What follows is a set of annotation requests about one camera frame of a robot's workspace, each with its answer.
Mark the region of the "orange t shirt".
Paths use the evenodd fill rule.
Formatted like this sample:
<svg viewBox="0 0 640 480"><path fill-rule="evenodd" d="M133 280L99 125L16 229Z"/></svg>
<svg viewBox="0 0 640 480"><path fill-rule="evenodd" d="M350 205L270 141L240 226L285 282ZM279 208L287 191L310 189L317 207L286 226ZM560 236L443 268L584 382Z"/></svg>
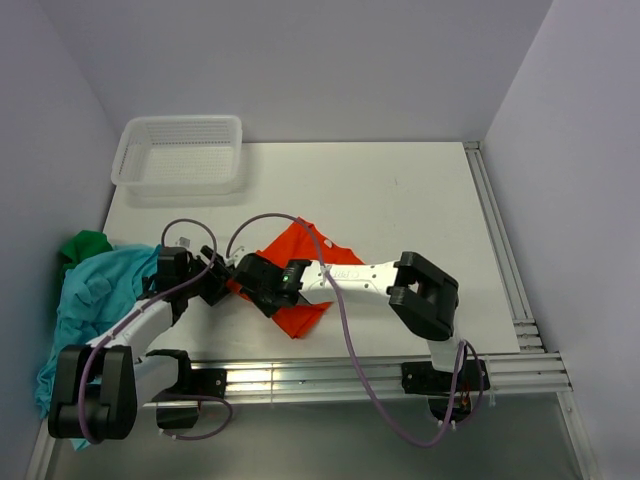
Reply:
<svg viewBox="0 0 640 480"><path fill-rule="evenodd" d="M321 243L324 260L329 264L362 265L349 248L334 245L312 223L304 220ZM306 230L293 222L265 249L257 254L284 268L289 260L308 259L317 260L318 255L314 243ZM304 338L320 321L325 312L331 307L331 302L298 305L293 308L283 308L276 312L271 319L291 339Z"/></svg>

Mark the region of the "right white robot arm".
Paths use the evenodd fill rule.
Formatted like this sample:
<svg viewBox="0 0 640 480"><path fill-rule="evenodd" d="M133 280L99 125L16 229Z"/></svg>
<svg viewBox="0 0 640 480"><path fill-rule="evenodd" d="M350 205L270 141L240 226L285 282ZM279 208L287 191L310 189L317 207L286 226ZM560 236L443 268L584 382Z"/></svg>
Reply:
<svg viewBox="0 0 640 480"><path fill-rule="evenodd" d="M235 266L232 279L269 317L284 309L339 300L388 307L427 342L438 386L452 390L467 377L464 348L455 331L459 284L418 253L404 252L395 262L373 265L294 259L283 268L251 253Z"/></svg>

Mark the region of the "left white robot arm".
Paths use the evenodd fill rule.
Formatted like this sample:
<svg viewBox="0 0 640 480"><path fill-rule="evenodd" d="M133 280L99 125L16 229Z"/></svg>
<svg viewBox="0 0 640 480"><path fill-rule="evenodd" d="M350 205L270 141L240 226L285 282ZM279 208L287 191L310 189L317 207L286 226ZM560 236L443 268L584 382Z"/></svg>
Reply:
<svg viewBox="0 0 640 480"><path fill-rule="evenodd" d="M213 306L227 296L230 277L224 258L208 246L198 255L161 248L156 272L144 280L132 309L96 339L60 353L49 434L92 444L122 440L148 402L223 403L222 371L216 371L213 387L201 387L186 351L150 346L177 323L192 298Z"/></svg>

